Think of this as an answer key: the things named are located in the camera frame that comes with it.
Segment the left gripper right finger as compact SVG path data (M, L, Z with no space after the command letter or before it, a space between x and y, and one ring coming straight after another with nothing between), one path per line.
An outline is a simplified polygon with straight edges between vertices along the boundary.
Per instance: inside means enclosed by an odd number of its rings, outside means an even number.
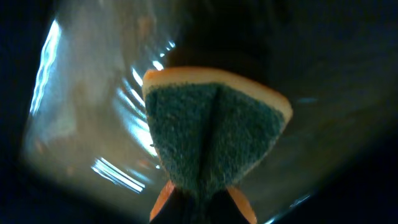
M210 201L211 224L249 224L227 190L215 193Z

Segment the orange green scrub sponge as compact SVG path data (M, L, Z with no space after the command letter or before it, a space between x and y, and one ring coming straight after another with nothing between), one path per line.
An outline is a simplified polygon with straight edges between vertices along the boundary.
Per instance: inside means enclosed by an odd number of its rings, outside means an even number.
M210 223L213 195L227 190L248 222L256 223L236 184L289 123L288 99L241 75L204 67L148 70L142 93L153 146L169 177L150 218L178 189L190 196L190 223Z

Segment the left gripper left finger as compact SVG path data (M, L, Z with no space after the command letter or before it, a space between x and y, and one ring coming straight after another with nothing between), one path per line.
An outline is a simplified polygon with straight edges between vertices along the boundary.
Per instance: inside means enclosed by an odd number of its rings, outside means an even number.
M174 189L149 224L189 224L190 196Z

